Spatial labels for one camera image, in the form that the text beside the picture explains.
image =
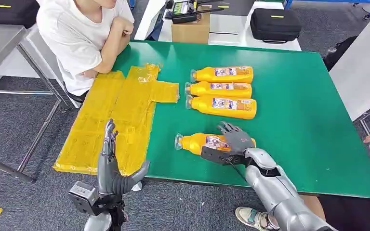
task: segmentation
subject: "cable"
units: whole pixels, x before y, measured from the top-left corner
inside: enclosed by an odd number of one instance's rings
[[[230,160],[225,159],[223,157],[219,157],[219,159],[221,159],[221,160],[226,161],[227,163],[229,163],[236,170],[236,172],[239,174],[239,176],[242,177],[242,179],[247,183],[245,177],[242,175],[242,173],[239,171],[239,169],[237,169],[236,166]]]

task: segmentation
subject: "black case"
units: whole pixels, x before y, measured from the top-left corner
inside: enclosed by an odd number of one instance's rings
[[[282,43],[295,40],[302,28],[294,12],[263,8],[253,11],[250,26],[255,39]]]
[[[39,7],[36,0],[0,0],[0,24],[29,28],[36,23]]]

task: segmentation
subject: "yellow bottle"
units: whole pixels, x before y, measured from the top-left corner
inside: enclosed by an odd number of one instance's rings
[[[256,100],[210,95],[202,97],[188,95],[185,103],[187,109],[193,108],[206,114],[239,119],[253,119],[257,109]]]
[[[230,97],[251,97],[251,85],[248,83],[185,83],[185,94],[187,95],[220,95]]]
[[[256,141],[253,138],[251,141],[253,141],[254,147],[256,147]],[[202,153],[203,146],[225,152],[230,151],[230,146],[225,142],[223,135],[195,133],[190,136],[183,136],[178,133],[175,136],[176,150],[185,149],[195,155],[200,155]]]
[[[191,70],[191,82],[207,81],[211,83],[251,83],[253,68],[251,66],[205,67]]]

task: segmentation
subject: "sneaker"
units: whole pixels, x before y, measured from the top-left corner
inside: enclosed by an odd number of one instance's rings
[[[238,207],[235,210],[235,215],[236,218],[243,224],[254,227],[259,231],[267,231],[267,229],[260,225],[260,221],[266,218],[267,213],[261,213],[256,209],[249,207]]]

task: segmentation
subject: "robotic arm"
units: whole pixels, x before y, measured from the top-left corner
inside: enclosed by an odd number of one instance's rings
[[[116,159],[115,125],[106,123],[103,149],[98,157],[98,187],[77,181],[67,193],[79,212],[89,214],[84,231],[119,231],[126,221],[122,195],[129,192],[148,172],[149,161],[129,176],[122,176]]]
[[[202,158],[224,165],[244,164],[246,182],[255,190],[269,214],[276,218],[281,230],[337,231],[304,204],[283,168],[265,150],[255,148],[246,132],[222,123],[219,129],[231,152],[203,147]]]

